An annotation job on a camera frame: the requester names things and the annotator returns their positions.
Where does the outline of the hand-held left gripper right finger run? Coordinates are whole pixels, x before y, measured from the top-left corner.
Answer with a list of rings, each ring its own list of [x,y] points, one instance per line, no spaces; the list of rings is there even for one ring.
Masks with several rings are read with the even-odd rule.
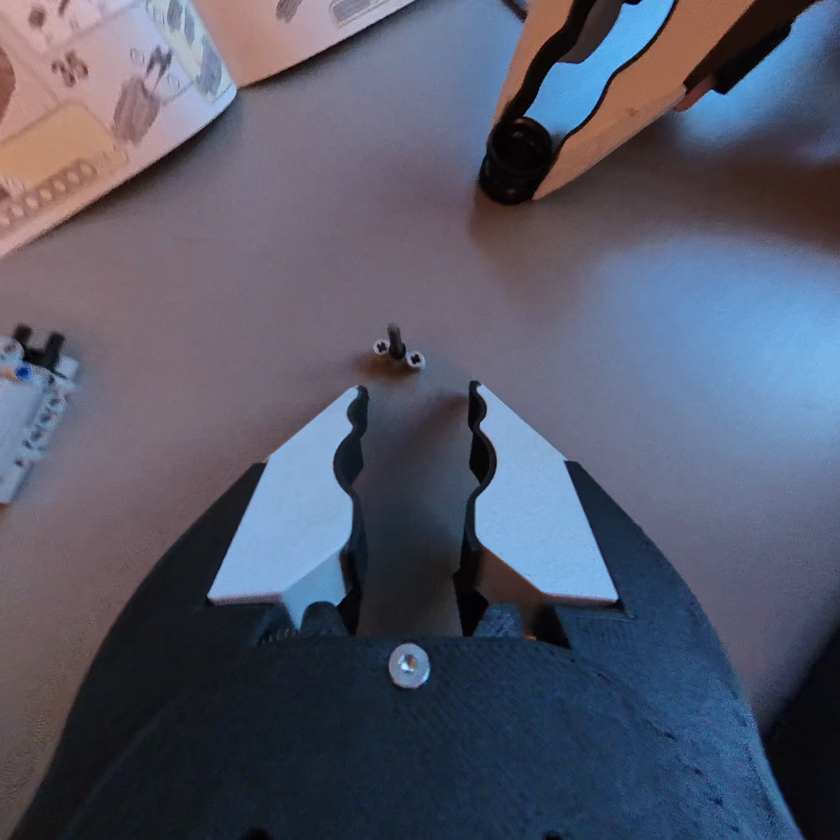
[[[554,607],[619,607],[570,461],[479,381],[469,383],[467,426],[476,486],[453,576],[463,636],[510,612],[525,635],[561,637]]]

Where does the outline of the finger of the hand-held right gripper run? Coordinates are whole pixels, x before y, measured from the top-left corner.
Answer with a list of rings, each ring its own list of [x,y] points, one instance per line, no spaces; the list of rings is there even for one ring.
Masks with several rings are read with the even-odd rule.
[[[524,19],[502,84],[490,137],[519,140],[544,133],[527,112],[554,66],[585,60],[585,1],[524,3]]]
[[[748,7],[799,7],[814,1],[678,1],[653,39],[609,77],[587,118],[560,143],[535,192],[568,185],[668,111],[681,111],[684,81]]]

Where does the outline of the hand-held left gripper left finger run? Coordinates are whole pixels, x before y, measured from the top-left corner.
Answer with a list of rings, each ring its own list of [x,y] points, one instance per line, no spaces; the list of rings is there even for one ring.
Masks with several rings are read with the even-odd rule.
[[[349,633],[359,620],[366,571],[361,503],[369,393],[344,392],[266,460],[207,598],[215,606],[279,604],[301,630],[326,602]]]

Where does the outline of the black toy wheel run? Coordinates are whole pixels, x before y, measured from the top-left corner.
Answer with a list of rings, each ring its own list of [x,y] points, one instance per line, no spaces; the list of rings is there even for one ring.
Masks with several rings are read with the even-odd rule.
[[[490,200],[506,206],[531,200],[553,162],[553,140],[536,120],[505,119],[490,132],[479,169],[479,185]]]

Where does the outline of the grey connector with black axle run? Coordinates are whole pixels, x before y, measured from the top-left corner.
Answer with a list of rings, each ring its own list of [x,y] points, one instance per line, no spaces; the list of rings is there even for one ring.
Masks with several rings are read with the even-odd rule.
[[[371,347],[371,369],[377,375],[420,374],[427,368],[425,355],[408,346],[395,321],[386,324],[385,333]]]

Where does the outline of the grey toy beam assembly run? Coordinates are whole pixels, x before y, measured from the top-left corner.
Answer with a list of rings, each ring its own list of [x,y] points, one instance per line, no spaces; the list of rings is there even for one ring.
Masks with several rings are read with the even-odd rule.
[[[1,505],[16,498],[46,454],[75,390],[80,363],[66,353],[66,338],[50,332],[35,341],[24,323],[1,338]]]

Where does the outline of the instruction booklet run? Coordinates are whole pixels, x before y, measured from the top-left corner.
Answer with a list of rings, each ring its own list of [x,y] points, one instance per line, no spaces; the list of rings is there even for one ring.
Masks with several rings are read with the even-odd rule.
[[[1,255],[408,1],[2,1]]]

